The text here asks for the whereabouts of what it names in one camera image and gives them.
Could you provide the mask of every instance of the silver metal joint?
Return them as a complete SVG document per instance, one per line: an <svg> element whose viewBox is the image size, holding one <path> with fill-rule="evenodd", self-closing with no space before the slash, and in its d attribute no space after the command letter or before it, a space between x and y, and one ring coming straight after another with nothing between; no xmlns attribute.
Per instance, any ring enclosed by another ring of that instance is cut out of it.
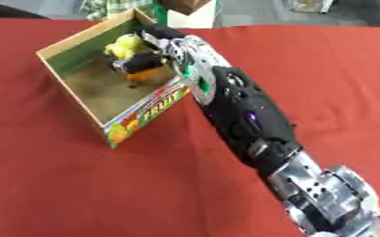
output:
<svg viewBox="0 0 380 237"><path fill-rule="evenodd" d="M380 215L374 189L346 167L322 170L304 151L268 179L289 216L307 235L353 236Z"/></svg>

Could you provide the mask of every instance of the fruit box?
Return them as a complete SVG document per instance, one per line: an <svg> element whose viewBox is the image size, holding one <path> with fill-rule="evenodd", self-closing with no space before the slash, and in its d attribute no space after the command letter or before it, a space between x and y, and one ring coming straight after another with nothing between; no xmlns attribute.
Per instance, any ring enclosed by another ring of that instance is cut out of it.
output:
<svg viewBox="0 0 380 237"><path fill-rule="evenodd" d="M162 84L135 89L123 73L114 72L103 50L123 34L154 23L130 9L37 52L63 90L85 112L111 147L143 128L188 93L170 67L157 72Z"/></svg>

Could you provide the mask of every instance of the purple light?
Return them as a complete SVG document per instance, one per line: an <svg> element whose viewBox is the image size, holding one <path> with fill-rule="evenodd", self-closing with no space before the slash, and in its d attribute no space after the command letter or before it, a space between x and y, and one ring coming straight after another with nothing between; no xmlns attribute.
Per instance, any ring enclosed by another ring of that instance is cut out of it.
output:
<svg viewBox="0 0 380 237"><path fill-rule="evenodd" d="M252 112L247 113L247 115L248 115L249 118L252 119L252 120L256 120L256 119L257 119L257 117L255 116L255 114L252 113Z"/></svg>

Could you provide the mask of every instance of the red table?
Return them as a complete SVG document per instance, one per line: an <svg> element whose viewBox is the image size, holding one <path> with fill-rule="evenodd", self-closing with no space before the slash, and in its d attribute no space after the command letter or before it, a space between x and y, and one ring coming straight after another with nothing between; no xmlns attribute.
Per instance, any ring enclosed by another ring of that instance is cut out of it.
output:
<svg viewBox="0 0 380 237"><path fill-rule="evenodd" d="M301 236L189 96L109 149L34 53L90 25L0 19L0 237ZM266 89L323 166L380 195L380 29L189 32Z"/></svg>

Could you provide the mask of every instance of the robotic forearm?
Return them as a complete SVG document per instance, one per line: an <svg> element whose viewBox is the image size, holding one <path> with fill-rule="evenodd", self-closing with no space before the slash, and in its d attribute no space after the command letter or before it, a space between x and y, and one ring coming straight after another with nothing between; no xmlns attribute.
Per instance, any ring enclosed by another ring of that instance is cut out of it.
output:
<svg viewBox="0 0 380 237"><path fill-rule="evenodd" d="M211 125L254 168L308 236L380 236L373 188L346 167L321 169L270 97L209 44L158 25L138 34L169 57Z"/></svg>

